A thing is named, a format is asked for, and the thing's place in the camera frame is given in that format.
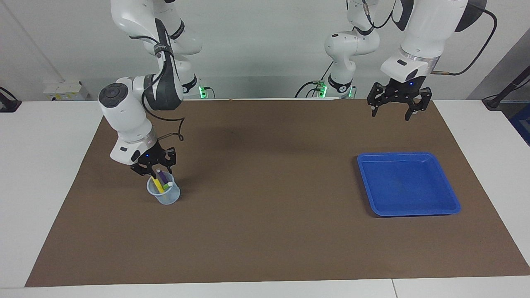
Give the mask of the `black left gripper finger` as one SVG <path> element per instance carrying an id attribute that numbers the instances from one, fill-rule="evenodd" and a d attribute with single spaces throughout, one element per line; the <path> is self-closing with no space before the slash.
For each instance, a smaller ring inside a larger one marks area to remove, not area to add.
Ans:
<path id="1" fill-rule="evenodd" d="M 413 114 L 424 111 L 428 107 L 431 97 L 432 97 L 432 91 L 430 87 L 425 87 L 419 90 L 419 96 L 420 100 L 418 103 L 414 101 L 415 97 L 407 94 L 405 96 L 405 103 L 409 106 L 407 112 L 405 113 L 405 120 L 409 121 Z"/>
<path id="2" fill-rule="evenodd" d="M 367 103 L 371 106 L 372 117 L 375 117 L 378 111 L 378 108 L 384 104 L 391 102 L 393 95 L 393 88 L 391 86 L 384 86 L 380 83 L 374 83 L 368 96 Z"/>

